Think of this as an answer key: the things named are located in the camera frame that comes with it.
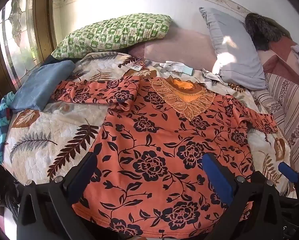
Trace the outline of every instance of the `green checkered pillow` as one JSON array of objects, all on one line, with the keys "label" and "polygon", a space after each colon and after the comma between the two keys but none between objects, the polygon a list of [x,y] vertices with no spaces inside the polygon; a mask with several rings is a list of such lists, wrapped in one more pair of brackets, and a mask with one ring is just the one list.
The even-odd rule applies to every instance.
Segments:
[{"label": "green checkered pillow", "polygon": [[68,34],[51,54],[54,58],[82,58],[90,52],[117,50],[165,37],[171,18],[137,13],[85,26]]}]

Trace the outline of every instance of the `blue gripper pad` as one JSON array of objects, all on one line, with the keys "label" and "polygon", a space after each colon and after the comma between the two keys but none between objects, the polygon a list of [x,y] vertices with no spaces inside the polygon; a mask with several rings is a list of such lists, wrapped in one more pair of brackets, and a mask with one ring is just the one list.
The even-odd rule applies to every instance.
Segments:
[{"label": "blue gripper pad", "polygon": [[279,171],[292,183],[298,182],[298,173],[294,171],[290,166],[285,162],[279,164]]},{"label": "blue gripper pad", "polygon": [[230,205],[234,197],[233,188],[219,169],[218,165],[213,161],[210,154],[203,155],[202,167],[215,188],[217,195],[220,197],[220,200],[223,203]]}]

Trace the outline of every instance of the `shirt sleeve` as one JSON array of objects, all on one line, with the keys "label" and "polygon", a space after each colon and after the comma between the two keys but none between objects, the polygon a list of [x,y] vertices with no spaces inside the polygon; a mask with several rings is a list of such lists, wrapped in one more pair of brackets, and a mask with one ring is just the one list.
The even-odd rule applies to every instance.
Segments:
[{"label": "shirt sleeve", "polygon": [[227,96],[227,98],[230,98],[229,105],[233,104],[233,115],[239,127],[247,129],[247,123],[250,123],[254,128],[266,134],[278,132],[273,114],[259,114],[245,107],[232,96]]},{"label": "shirt sleeve", "polygon": [[139,84],[139,76],[111,81],[62,81],[51,99],[79,104],[110,104],[112,108],[129,111],[136,99]]}]

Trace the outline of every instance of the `stained glass window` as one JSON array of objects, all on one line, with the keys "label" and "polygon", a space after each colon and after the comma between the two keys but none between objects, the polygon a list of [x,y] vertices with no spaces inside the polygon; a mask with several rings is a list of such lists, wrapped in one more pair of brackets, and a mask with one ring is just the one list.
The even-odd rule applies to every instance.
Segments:
[{"label": "stained glass window", "polygon": [[33,0],[9,0],[0,11],[0,45],[16,89],[40,63],[32,4]]}]

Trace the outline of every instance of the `blue folded cloth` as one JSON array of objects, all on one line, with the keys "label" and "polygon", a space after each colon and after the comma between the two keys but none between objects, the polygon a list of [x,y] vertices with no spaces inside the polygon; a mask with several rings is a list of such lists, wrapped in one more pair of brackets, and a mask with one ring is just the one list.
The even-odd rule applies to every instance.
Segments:
[{"label": "blue folded cloth", "polygon": [[74,69],[74,62],[65,60],[33,70],[15,94],[11,103],[13,112],[18,113],[28,108],[42,111],[57,85],[66,80]]},{"label": "blue folded cloth", "polygon": [[4,145],[12,114],[9,107],[11,106],[13,98],[13,92],[9,92],[2,98],[0,104],[0,164],[3,163]]}]

